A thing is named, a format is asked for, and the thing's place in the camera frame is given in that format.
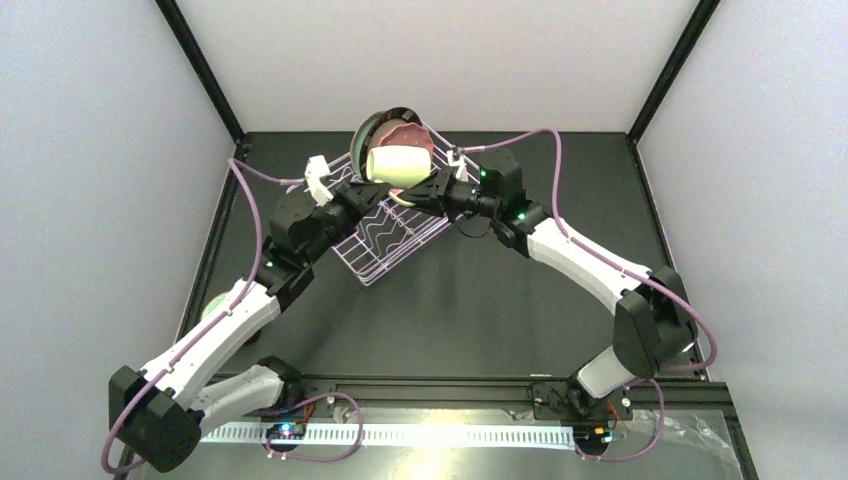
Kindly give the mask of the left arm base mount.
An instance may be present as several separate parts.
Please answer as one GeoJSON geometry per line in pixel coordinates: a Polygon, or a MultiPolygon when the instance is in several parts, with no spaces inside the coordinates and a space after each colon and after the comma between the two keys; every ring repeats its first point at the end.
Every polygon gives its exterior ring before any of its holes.
{"type": "MultiPolygon", "coordinates": [[[[313,404],[319,402],[320,400],[324,400],[324,399],[326,399],[328,403],[333,403],[335,401],[336,397],[339,397],[339,398],[344,397],[344,394],[341,393],[341,392],[322,393],[322,394],[316,395],[314,397],[305,398],[304,400],[302,400],[302,401],[300,401],[300,402],[298,402],[298,403],[296,403],[292,406],[289,406],[289,407],[274,406],[274,407],[266,407],[266,408],[262,408],[262,409],[257,409],[257,410],[254,410],[254,411],[248,413],[248,416],[272,417],[272,416],[279,416],[279,415],[287,415],[289,413],[296,413],[296,412],[302,410],[303,411],[303,421],[302,421],[302,423],[305,424],[307,422],[307,417],[308,417],[308,414],[306,413],[306,411],[307,410],[313,410],[313,407],[312,407],[313,404]]],[[[273,447],[271,445],[270,438],[271,438],[271,435],[268,434],[266,436],[265,442],[263,443],[263,448],[266,450],[267,457],[269,459],[279,458],[281,460],[289,459],[289,460],[299,460],[299,461],[307,461],[307,462],[313,462],[313,463],[333,463],[333,462],[338,462],[340,458],[341,459],[344,458],[344,456],[341,456],[339,458],[338,456],[322,457],[322,456],[309,456],[309,455],[295,454],[295,453],[292,453],[292,448],[288,448],[288,447],[280,450],[280,449],[273,447]]]]}

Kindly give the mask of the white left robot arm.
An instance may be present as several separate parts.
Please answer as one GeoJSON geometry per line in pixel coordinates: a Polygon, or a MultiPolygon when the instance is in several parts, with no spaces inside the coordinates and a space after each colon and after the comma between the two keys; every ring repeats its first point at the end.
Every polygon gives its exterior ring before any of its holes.
{"type": "Polygon", "coordinates": [[[281,315],[314,278],[314,263],[350,237],[390,191],[386,183],[341,182],[320,203],[284,196],[269,220],[249,274],[169,350],[141,369],[118,369],[108,383],[110,431],[101,461],[120,440],[159,472],[183,463],[202,438],[258,410],[283,409],[301,390],[285,362],[267,357],[224,381],[209,381],[262,327],[281,315]]]}

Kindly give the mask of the white wire dish rack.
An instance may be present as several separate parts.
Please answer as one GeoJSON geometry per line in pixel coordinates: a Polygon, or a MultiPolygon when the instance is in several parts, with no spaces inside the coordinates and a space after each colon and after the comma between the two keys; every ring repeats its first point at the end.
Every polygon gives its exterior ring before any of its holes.
{"type": "MultiPolygon", "coordinates": [[[[446,154],[454,144],[426,123],[425,127],[435,142],[433,172],[449,168],[446,154]]],[[[324,180],[328,187],[354,180],[349,153],[331,157],[328,165],[331,175],[324,180]]],[[[469,182],[479,185],[478,164],[468,159],[467,165],[469,182]]],[[[369,286],[413,254],[423,251],[453,226],[446,218],[408,209],[387,197],[360,221],[352,235],[331,251],[362,285],[369,286]]]]}

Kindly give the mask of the green ceramic mug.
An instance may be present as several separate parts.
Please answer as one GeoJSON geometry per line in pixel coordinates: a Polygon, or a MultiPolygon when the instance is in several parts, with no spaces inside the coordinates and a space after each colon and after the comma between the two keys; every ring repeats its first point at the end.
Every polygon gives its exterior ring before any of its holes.
{"type": "Polygon", "coordinates": [[[365,176],[372,182],[388,183],[406,189],[429,176],[431,153],[423,147],[388,145],[368,152],[365,176]]]}

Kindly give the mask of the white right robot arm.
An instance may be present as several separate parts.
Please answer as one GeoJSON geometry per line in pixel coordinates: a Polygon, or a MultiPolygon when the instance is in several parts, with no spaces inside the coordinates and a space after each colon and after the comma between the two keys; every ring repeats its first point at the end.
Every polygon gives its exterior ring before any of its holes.
{"type": "Polygon", "coordinates": [[[403,189],[399,197],[432,216],[489,219],[504,246],[563,274],[609,310],[614,317],[610,346],[567,382],[569,400],[577,409],[620,387],[654,378],[698,338],[696,322],[682,306],[685,291],[676,271],[652,271],[570,230],[528,198],[521,167],[508,154],[483,157],[477,181],[439,170],[403,189]]]}

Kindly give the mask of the mint green flower plate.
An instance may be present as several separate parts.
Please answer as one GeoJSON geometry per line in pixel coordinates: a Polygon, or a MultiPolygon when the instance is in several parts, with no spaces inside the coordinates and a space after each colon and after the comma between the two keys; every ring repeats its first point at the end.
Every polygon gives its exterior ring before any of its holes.
{"type": "Polygon", "coordinates": [[[383,111],[370,115],[355,131],[350,144],[350,162],[353,175],[358,180],[365,179],[363,164],[367,159],[367,152],[371,139],[376,129],[383,123],[381,117],[383,111]]]}

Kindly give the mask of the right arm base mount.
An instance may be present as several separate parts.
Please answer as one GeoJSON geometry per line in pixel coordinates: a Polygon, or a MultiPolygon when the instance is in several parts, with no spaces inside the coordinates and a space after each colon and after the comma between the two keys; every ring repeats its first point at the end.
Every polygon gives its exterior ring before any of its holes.
{"type": "Polygon", "coordinates": [[[587,455],[602,456],[616,441],[630,434],[633,416],[623,389],[595,398],[576,380],[534,381],[527,395],[535,420],[558,421],[570,427],[575,445],[587,455]]]}

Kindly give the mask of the pink polka dot plate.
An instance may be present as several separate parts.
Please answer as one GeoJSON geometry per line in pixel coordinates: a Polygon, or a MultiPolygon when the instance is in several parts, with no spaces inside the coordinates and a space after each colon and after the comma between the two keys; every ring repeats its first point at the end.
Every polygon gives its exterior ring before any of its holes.
{"type": "MultiPolygon", "coordinates": [[[[378,131],[378,134],[384,133],[384,136],[379,140],[379,142],[376,142],[375,139],[375,142],[372,144],[370,150],[376,147],[388,145],[423,147],[430,151],[431,159],[433,162],[434,141],[430,135],[430,132],[426,128],[424,128],[423,126],[419,127],[418,125],[412,123],[407,123],[403,125],[397,125],[391,130],[386,131],[386,128],[388,126],[389,124],[385,124],[378,131]]],[[[405,203],[400,199],[400,193],[403,190],[404,189],[395,188],[391,186],[389,190],[389,198],[392,199],[398,205],[410,208],[410,204],[405,203]]]]}

